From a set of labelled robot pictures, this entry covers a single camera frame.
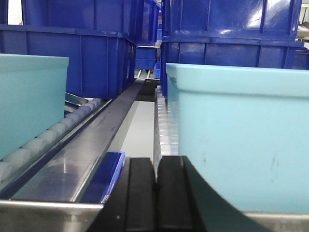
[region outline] roller conveyor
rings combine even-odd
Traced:
[[[30,167],[1,183],[1,231],[85,231],[103,205],[78,202],[106,152],[120,150],[125,133],[117,132],[126,132],[124,121],[131,120],[126,116],[143,82],[137,80],[116,100],[89,112]],[[67,100],[79,104],[73,96]]]

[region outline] white roller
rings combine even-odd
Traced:
[[[168,129],[160,129],[160,136],[168,136],[169,135],[169,130]]]
[[[11,163],[13,165],[13,172],[18,168],[28,163],[31,159],[31,151],[28,149],[17,149],[8,156],[3,158],[4,162]]]
[[[80,121],[82,120],[82,116],[79,114],[73,114],[73,113],[69,113],[66,115],[66,118],[70,118],[74,121],[75,124],[80,123]]]
[[[28,149],[31,151],[31,159],[43,154],[47,148],[47,142],[44,139],[34,138],[28,143],[23,145],[21,148]]]
[[[100,103],[98,101],[89,101],[87,104],[94,104],[95,108],[98,108]]]
[[[51,128],[48,129],[49,131],[55,131],[57,133],[57,137],[63,137],[65,133],[69,130],[69,127],[65,124],[56,123]]]
[[[0,182],[12,174],[13,165],[7,162],[0,162]]]
[[[90,107],[91,111],[93,111],[96,108],[96,105],[94,103],[86,103],[83,106],[88,106]]]
[[[57,132],[53,130],[46,130],[37,136],[38,139],[44,139],[48,145],[53,145],[56,143]]]
[[[168,131],[169,130],[169,125],[168,123],[160,123],[160,130]]]
[[[69,129],[72,129],[74,127],[74,125],[76,124],[76,122],[74,121],[74,119],[72,118],[64,118],[61,121],[59,121],[60,124],[65,124],[69,127]]]
[[[73,111],[73,114],[80,115],[80,117],[83,119],[84,117],[86,117],[87,112],[83,109],[77,109]]]
[[[92,100],[98,102],[99,105],[101,105],[102,102],[103,102],[101,98],[94,98],[94,99],[92,99]]]
[[[91,107],[90,106],[86,106],[86,105],[82,105],[78,109],[79,110],[84,110],[86,112],[86,115],[88,115],[91,112]]]

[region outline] blue plastic piece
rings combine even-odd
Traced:
[[[309,50],[295,51],[293,69],[309,70]]]
[[[154,69],[156,63],[156,48],[138,47],[136,49],[135,69]]]
[[[137,0],[22,0],[25,25],[135,34]]]
[[[294,41],[302,0],[163,0],[163,36]]]
[[[302,42],[230,38],[163,37],[161,86],[167,96],[166,63],[285,68],[293,66]]]
[[[157,38],[157,28],[160,6],[154,0],[138,0],[135,40],[145,45],[154,45]]]
[[[135,45],[117,32],[0,25],[0,52],[69,57],[67,92],[81,97],[114,99],[134,80]]]
[[[155,79],[160,79],[161,77],[161,62],[157,62],[154,67]]]
[[[0,0],[0,24],[8,23],[8,0]]]
[[[240,211],[309,213],[308,71],[167,64],[167,72],[170,143],[218,194]]]
[[[158,32],[157,32],[157,40],[162,40],[162,23],[159,24],[158,26]]]
[[[108,152],[90,181],[81,203],[105,204],[118,181],[124,161],[124,152]]]

